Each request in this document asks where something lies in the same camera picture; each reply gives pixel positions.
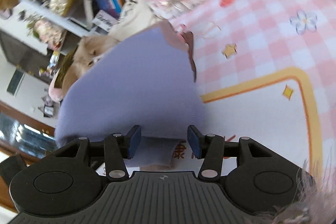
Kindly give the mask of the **purple and mauve sweater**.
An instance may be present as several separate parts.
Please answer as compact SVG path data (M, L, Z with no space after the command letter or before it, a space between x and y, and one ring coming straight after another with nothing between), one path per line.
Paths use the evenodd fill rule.
M189 125L206 126L193 53L193 34L177 34L168 21L122 41L67 92L55 129L57 145L79 137L102 141L138 125L141 141L126 165L170 166Z

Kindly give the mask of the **cream canvas tote bag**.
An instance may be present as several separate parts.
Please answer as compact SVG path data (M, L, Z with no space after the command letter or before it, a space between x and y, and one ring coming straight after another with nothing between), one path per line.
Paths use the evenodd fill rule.
M108 35L121 42L161 20L144 0L125 0L120 17Z

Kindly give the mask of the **orange fluffy cat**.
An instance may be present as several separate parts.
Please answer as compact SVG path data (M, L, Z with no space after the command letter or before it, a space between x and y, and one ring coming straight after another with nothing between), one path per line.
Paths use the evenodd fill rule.
M109 35L92 35L82 37L73 61L66 72L63 83L63 96L67 94L70 87L86 72L88 72L102 57L114 48L119 41Z

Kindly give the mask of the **pink checkered cartoon mat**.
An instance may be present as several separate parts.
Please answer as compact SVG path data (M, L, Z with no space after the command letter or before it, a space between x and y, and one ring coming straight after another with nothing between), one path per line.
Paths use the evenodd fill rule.
M335 0L208 0L171 23L194 35L209 133L335 171Z

